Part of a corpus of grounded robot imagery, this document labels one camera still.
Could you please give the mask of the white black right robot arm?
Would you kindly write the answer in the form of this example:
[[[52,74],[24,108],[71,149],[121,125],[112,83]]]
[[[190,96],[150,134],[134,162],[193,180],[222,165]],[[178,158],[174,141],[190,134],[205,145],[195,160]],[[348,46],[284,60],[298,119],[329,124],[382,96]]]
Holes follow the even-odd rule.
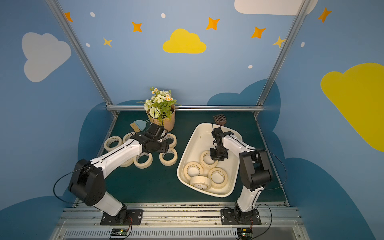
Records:
[[[214,161],[223,161],[229,152],[239,159],[240,177],[243,189],[238,198],[234,218],[240,221],[256,220],[257,201],[266,185],[273,180],[273,170],[266,150],[257,150],[239,140],[231,131],[223,132],[221,128],[212,130],[214,147],[210,148],[210,157]]]

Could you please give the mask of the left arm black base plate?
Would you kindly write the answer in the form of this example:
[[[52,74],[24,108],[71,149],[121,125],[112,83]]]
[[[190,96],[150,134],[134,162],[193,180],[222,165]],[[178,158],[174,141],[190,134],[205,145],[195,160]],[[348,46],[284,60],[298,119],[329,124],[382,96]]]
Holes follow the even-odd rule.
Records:
[[[143,219],[144,210],[122,209],[116,216],[103,213],[101,226],[139,226]]]

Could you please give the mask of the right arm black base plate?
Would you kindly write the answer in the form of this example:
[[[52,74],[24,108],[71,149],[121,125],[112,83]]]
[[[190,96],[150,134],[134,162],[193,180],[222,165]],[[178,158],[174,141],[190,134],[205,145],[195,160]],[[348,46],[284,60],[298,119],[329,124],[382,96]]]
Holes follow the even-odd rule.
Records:
[[[256,209],[241,212],[225,207],[220,210],[222,225],[261,225],[261,217]]]

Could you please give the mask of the cream tape roll front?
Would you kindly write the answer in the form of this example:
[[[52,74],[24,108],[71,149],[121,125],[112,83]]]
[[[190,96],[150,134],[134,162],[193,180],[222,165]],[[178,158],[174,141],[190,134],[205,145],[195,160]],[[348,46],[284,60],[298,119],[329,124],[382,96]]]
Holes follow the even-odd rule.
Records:
[[[208,177],[194,176],[190,180],[190,185],[200,190],[209,190],[212,187],[212,181]]]

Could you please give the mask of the cream tape roll small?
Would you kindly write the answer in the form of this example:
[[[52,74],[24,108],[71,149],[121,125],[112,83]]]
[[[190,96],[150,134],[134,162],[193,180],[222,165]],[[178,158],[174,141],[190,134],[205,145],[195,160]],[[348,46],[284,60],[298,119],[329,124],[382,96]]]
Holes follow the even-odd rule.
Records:
[[[218,160],[213,160],[210,150],[204,151],[200,156],[200,165],[207,170],[213,169],[218,165]]]

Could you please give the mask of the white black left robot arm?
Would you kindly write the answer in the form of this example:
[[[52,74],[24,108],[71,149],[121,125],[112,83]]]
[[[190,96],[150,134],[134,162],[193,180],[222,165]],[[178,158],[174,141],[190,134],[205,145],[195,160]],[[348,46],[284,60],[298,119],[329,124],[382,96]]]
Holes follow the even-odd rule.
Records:
[[[89,207],[103,211],[101,225],[124,225],[129,219],[127,206],[106,191],[105,179],[120,165],[140,154],[166,153],[169,144],[163,140],[168,131],[151,124],[143,134],[135,134],[114,150],[75,165],[69,191]]]

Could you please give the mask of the cream plastic storage box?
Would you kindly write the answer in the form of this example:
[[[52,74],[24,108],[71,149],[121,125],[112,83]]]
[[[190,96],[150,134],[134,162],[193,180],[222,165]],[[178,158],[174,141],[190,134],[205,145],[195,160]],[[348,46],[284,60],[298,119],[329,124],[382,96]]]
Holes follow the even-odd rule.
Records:
[[[214,147],[212,131],[218,125],[203,123],[198,125],[181,157],[177,176],[180,182],[200,193],[225,198],[236,185],[239,172],[239,152],[232,150],[237,142],[231,144],[228,158],[223,161],[213,160],[210,149]]]

